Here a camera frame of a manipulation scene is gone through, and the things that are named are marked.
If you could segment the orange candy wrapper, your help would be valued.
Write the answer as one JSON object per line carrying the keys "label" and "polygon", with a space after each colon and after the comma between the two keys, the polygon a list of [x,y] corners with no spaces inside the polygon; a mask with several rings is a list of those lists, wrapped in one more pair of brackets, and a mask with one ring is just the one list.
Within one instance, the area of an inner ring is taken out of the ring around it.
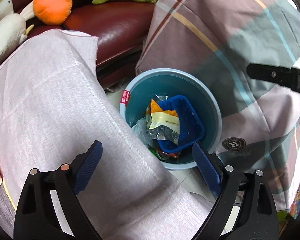
{"label": "orange candy wrapper", "polygon": [[159,149],[156,149],[154,151],[154,155],[159,159],[159,160],[168,160],[170,158],[173,158],[173,159],[178,159],[179,158],[179,155],[176,154],[176,153],[165,153]]}

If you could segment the blue plastic tray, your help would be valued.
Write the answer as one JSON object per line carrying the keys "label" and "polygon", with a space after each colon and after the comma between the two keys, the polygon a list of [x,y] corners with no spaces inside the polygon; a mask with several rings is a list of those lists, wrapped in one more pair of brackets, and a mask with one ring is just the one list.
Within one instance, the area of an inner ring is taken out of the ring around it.
{"label": "blue plastic tray", "polygon": [[169,140],[158,141],[159,147],[163,152],[170,154],[182,151],[204,137],[204,125],[185,96],[173,96],[159,102],[159,106],[163,110],[175,110],[180,124],[180,135],[177,145]]}

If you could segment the blue round trash bin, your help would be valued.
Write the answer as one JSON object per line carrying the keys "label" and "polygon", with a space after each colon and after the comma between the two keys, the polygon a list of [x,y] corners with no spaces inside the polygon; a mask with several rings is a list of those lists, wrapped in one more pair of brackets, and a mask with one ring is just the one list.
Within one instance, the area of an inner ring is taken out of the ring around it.
{"label": "blue round trash bin", "polygon": [[[204,137],[197,143],[212,153],[221,138],[222,130],[218,104],[201,81],[181,70],[159,68],[138,75],[122,94],[120,114],[132,128],[138,120],[145,117],[146,109],[152,99],[159,103],[176,95],[185,96],[196,111],[205,128]],[[161,149],[159,140],[151,140],[148,149],[154,154],[156,149]],[[192,146],[176,152],[179,155],[178,159],[160,160],[161,163],[168,170],[195,167],[197,164],[192,155]]]}

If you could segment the orange carrot plush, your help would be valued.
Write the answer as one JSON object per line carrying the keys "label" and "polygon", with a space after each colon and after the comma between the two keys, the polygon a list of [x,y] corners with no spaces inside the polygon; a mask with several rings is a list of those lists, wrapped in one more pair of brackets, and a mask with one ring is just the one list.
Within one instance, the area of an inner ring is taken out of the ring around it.
{"label": "orange carrot plush", "polygon": [[72,0],[33,0],[35,16],[47,25],[61,25],[69,17]]}

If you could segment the lilac woven tablecloth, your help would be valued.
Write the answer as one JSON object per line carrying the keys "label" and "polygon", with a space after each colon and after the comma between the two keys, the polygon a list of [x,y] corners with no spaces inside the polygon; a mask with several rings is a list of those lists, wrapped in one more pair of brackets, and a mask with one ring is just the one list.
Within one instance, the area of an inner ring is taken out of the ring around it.
{"label": "lilac woven tablecloth", "polygon": [[78,200],[103,239],[191,239],[211,205],[147,150],[95,76],[98,39],[51,29],[0,66],[0,225],[13,233],[32,168],[70,163],[96,140],[103,154]]}

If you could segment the yellow orange snack wrapper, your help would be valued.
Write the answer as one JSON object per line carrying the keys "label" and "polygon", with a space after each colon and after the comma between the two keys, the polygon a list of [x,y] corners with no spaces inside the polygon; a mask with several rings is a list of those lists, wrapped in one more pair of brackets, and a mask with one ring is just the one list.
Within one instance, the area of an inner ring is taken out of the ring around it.
{"label": "yellow orange snack wrapper", "polygon": [[176,110],[163,110],[155,100],[146,109],[146,132],[151,139],[178,144],[180,121]]}

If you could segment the plaid pink grey blanket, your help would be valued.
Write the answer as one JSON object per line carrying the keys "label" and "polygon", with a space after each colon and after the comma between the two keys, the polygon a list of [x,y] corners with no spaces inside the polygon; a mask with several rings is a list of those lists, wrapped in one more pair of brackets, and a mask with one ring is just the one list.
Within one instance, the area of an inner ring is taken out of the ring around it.
{"label": "plaid pink grey blanket", "polygon": [[286,210],[300,181],[300,94],[251,79],[250,63],[300,68],[300,15],[287,0],[158,0],[136,72],[174,68],[202,81],[222,115],[215,152],[262,170]]}

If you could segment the white duck plush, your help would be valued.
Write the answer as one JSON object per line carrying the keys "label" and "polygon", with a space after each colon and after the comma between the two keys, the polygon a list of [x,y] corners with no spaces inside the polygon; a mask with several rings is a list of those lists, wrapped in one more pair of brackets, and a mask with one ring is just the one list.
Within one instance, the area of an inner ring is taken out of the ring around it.
{"label": "white duck plush", "polygon": [[26,21],[34,17],[33,2],[18,14],[12,0],[0,0],[0,64],[27,39],[34,25],[27,27]]}

